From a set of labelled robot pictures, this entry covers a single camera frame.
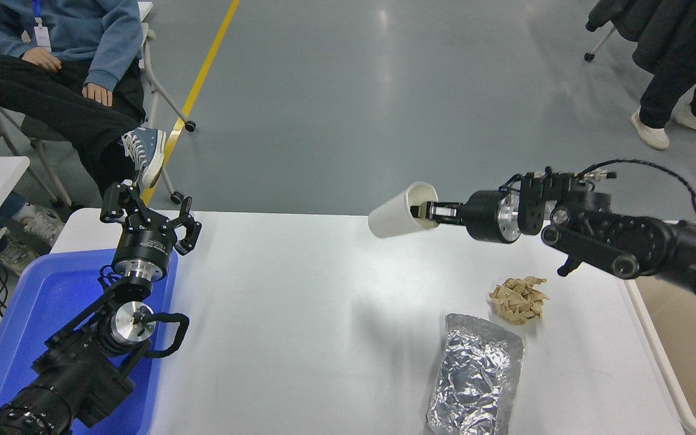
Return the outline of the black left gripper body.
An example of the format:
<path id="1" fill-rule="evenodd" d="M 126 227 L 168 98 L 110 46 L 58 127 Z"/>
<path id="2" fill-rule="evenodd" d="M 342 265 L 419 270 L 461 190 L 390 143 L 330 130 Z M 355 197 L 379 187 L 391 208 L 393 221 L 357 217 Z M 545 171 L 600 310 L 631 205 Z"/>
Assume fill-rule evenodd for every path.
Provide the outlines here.
<path id="1" fill-rule="evenodd" d="M 163 231 L 167 217 L 149 219 L 127 216 L 123 233 L 112 259 L 112 267 L 122 276 L 137 276 L 147 280 L 166 277 L 172 248 L 176 243 L 174 230 Z"/>

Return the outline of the seated person's left hand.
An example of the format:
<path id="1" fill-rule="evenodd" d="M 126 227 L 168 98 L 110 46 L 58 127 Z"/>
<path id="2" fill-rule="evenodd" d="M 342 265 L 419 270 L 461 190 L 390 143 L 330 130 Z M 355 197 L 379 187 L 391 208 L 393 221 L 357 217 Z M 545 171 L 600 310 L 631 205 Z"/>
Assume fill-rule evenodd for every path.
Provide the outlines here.
<path id="1" fill-rule="evenodd" d="M 87 99 L 95 101 L 105 107 L 111 108 L 114 102 L 113 92 L 96 83 L 86 83 L 83 86 L 82 94 Z"/>

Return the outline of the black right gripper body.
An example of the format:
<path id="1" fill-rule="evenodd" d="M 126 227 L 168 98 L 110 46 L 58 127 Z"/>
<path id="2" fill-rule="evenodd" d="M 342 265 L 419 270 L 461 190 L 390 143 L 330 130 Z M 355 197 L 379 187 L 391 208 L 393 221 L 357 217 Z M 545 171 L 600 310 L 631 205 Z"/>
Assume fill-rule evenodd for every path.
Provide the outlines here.
<path id="1" fill-rule="evenodd" d="M 499 206 L 505 198 L 499 190 L 475 191 L 459 207 L 459 217 L 470 237 L 482 242 L 506 243 L 499 226 Z"/>

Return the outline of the seated person's right hand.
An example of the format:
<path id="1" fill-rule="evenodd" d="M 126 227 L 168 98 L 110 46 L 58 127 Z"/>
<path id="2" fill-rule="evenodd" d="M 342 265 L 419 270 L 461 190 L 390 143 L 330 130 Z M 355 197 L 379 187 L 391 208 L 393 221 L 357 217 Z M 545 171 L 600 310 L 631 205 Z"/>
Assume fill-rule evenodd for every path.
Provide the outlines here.
<path id="1" fill-rule="evenodd" d="M 61 61 L 58 58 L 56 58 L 55 55 L 52 55 L 52 53 L 50 53 L 44 47 L 30 48 L 25 53 L 23 53 L 21 58 L 22 60 L 27 61 L 28 63 L 31 63 L 38 67 L 42 67 L 42 69 L 45 69 L 46 71 L 50 71 L 52 73 L 57 73 L 62 68 Z"/>

